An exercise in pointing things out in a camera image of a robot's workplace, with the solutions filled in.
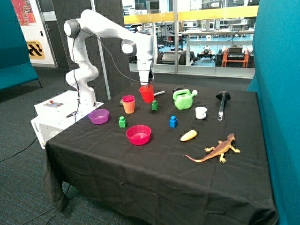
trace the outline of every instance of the pink bowl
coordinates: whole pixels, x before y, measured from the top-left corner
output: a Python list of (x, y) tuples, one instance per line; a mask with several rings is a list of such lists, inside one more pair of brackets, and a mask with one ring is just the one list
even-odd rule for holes
[(102, 124), (108, 121), (108, 110), (96, 109), (89, 114), (89, 119), (93, 124)]
[(143, 145), (150, 139), (151, 129), (145, 125), (136, 125), (129, 128), (126, 132), (130, 143), (134, 145)]

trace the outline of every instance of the white marker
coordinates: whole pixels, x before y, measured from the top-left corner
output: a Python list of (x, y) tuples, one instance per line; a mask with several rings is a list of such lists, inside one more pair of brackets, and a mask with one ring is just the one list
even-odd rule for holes
[(164, 92), (165, 92), (164, 90), (163, 90), (163, 91), (160, 91), (160, 92), (158, 92), (158, 93), (155, 93), (154, 96), (164, 94)]

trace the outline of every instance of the white cup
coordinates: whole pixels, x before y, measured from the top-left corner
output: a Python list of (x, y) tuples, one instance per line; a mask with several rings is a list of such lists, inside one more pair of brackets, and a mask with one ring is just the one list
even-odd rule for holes
[(196, 118), (199, 120), (203, 120), (206, 117), (207, 108), (205, 107), (197, 107), (195, 108)]

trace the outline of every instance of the toy lizard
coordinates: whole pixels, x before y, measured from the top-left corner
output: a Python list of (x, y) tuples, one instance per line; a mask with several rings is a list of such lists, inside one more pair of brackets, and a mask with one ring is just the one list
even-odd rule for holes
[(207, 156), (205, 156), (203, 159), (196, 160), (196, 159), (191, 158), (188, 155), (183, 155), (183, 156), (188, 157), (189, 159), (193, 160), (194, 162), (201, 163), (201, 162), (204, 162), (204, 161), (206, 161), (206, 160), (208, 160), (210, 158), (213, 158), (215, 156), (221, 155), (220, 162), (224, 163), (224, 162), (226, 162), (226, 159), (223, 158), (224, 157), (224, 153), (227, 152), (229, 149), (232, 149), (235, 153), (240, 153), (240, 150), (235, 149), (231, 145), (231, 142), (233, 140), (235, 140), (234, 134), (230, 134), (227, 138), (228, 139), (226, 141), (224, 141), (224, 142), (223, 141), (219, 141), (219, 145), (217, 147), (211, 147), (211, 148), (204, 149), (206, 152), (211, 151), (211, 150), (213, 150), (213, 151), (210, 154), (208, 154)]

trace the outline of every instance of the robot control box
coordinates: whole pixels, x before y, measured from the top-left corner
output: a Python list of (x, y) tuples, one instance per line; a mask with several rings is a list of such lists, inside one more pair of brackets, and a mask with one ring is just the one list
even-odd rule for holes
[(45, 149), (47, 141), (73, 125), (75, 118), (76, 121), (79, 121), (103, 104), (97, 102), (93, 107), (87, 107), (86, 105), (78, 107), (78, 92), (68, 90), (34, 105), (37, 117), (31, 120), (31, 125), (42, 149)]

